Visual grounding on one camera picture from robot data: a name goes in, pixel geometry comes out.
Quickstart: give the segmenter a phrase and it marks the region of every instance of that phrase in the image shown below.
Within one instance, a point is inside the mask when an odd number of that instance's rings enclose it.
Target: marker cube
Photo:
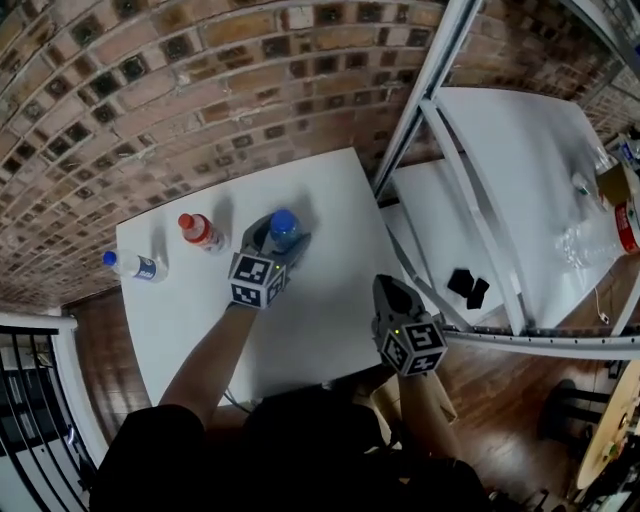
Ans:
[[[229,280],[233,302],[265,309],[286,285],[286,266],[262,256],[235,253]]]
[[[381,353],[400,375],[410,376],[435,370],[446,351],[440,329],[421,322],[389,329]]]

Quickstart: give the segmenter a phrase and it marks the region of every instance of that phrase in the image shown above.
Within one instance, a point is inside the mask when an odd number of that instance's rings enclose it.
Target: cable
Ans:
[[[605,313],[600,311],[600,298],[598,297],[598,287],[596,286],[594,290],[596,291],[596,310],[598,311],[598,317],[605,325],[609,325],[609,317]]]
[[[231,402],[231,405],[237,407],[238,409],[240,409],[241,411],[246,412],[247,414],[251,414],[251,411],[245,407],[242,407],[238,402],[235,401],[235,399],[231,396],[231,390],[229,388],[227,388],[227,390],[222,394],[227,400],[229,400],[229,402]]]

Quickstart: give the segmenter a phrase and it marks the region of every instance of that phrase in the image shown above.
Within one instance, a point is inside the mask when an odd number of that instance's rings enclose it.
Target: brick wall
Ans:
[[[443,10],[21,3],[0,27],[0,301],[37,308],[113,286],[100,256],[115,225],[203,187],[348,146],[371,173]],[[447,82],[577,100],[611,61],[554,3],[488,0]],[[406,162],[437,154],[422,133]]]

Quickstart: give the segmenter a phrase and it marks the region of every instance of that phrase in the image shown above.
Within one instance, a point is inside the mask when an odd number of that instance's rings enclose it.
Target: person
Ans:
[[[92,512],[349,503],[490,510],[424,376],[399,377],[402,450],[374,412],[320,387],[263,400],[231,454],[205,426],[229,386],[255,309],[232,304],[182,364],[157,407],[129,414],[100,465]]]

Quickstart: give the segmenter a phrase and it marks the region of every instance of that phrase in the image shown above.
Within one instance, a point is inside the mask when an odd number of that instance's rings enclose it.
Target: white table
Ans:
[[[393,183],[402,208],[407,212],[408,229],[418,242],[418,254],[424,265],[422,268],[429,276],[427,282],[431,282],[435,290],[467,322],[472,325],[481,322],[504,301],[495,286],[496,279],[477,230],[466,209],[460,206],[464,198],[456,186],[448,163],[437,160],[397,169],[393,175]],[[481,201],[480,204],[483,212],[488,214],[486,203]],[[392,229],[394,233],[396,230],[404,232],[401,220],[395,219],[393,225],[396,226]],[[403,247],[410,247],[408,242],[398,240]],[[482,277],[493,285],[485,294],[482,308],[467,309],[466,299],[447,288],[456,268],[467,268],[474,278]],[[513,284],[518,289],[515,272],[511,270],[511,274]]]
[[[567,270],[554,248],[567,227],[597,213],[571,175],[593,173],[600,139],[578,105],[538,94],[442,88],[436,103],[515,251],[529,315],[539,327],[555,327],[611,267]]]
[[[162,255],[161,283],[122,282],[133,346],[157,404],[184,359],[220,318],[227,274],[244,230],[279,207],[312,232],[286,293],[262,312],[233,376],[237,400],[318,384],[380,362],[372,341],[372,285],[401,277],[371,188],[353,149],[298,160],[202,190],[119,225],[118,248]],[[202,213],[231,235],[211,256],[182,240],[181,213]]]
[[[502,268],[539,327],[555,327],[604,277],[610,264],[573,270],[555,242],[570,225],[595,215],[571,184],[593,172],[601,145],[577,105],[495,89],[438,90],[435,103],[465,150],[480,210],[508,261]],[[394,183],[436,289],[471,323],[504,303],[496,276],[455,177],[445,160],[398,169]],[[446,288],[453,270],[469,268],[491,288],[481,310]]]

